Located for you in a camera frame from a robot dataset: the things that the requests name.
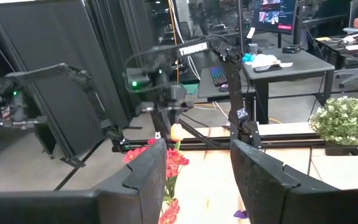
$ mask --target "mouse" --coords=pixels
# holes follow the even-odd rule
[[[227,91],[229,91],[229,85],[228,85],[228,84],[223,84],[223,85],[221,85],[221,87],[219,87],[219,91],[220,91],[220,92],[227,92]]]

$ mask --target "green leaves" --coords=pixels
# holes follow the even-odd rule
[[[310,118],[309,126],[326,141],[358,144],[358,99],[346,96],[328,99]]]

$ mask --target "potted plant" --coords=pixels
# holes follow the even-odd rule
[[[327,145],[358,145],[358,99],[343,96],[330,98],[309,120],[310,128]],[[327,156],[344,156],[351,148],[326,148]]]

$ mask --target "orange cable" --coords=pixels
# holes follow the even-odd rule
[[[173,15],[172,15],[172,7],[170,4],[171,0],[168,0],[168,5],[169,5],[169,14],[171,15],[171,25],[172,25],[172,30],[173,30],[173,39],[175,41],[175,45],[178,45],[177,42],[177,34],[175,32],[175,21],[173,20]],[[176,61],[177,63],[177,84],[179,84],[179,61]]]

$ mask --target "table leg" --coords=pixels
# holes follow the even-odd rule
[[[328,98],[331,97],[331,92],[333,90],[333,81],[334,81],[334,71],[326,72],[326,76],[324,79],[324,91],[323,93],[317,93],[314,96],[317,101],[324,106]]]
[[[269,123],[269,83],[255,82],[256,120],[259,124]]]

